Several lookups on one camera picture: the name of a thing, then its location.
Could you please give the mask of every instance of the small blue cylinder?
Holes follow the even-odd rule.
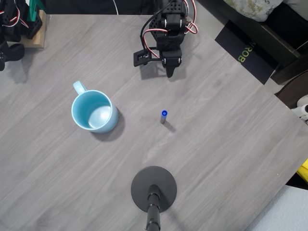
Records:
[[[163,124],[166,121],[168,112],[166,110],[163,110],[160,115],[160,122]]]

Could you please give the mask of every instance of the light blue mug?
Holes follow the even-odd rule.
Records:
[[[73,86],[78,93],[72,105],[75,123],[95,133],[111,131],[116,126],[118,111],[110,99],[98,90],[87,90],[80,81]]]

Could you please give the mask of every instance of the white pillow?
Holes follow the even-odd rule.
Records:
[[[264,22],[283,0],[224,0],[240,14]]]
[[[308,21],[308,0],[284,0],[283,2]]]

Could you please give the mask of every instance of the yellow object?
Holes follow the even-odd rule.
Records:
[[[298,175],[303,178],[306,183],[308,183],[308,159],[303,163],[303,165],[297,170]]]

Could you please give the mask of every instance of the wooden block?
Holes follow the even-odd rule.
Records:
[[[43,25],[33,37],[33,39],[27,39],[25,36],[21,37],[21,41],[18,43],[23,44],[26,48],[44,48],[45,30],[46,30],[46,13],[43,10],[39,11],[39,16],[43,22]]]

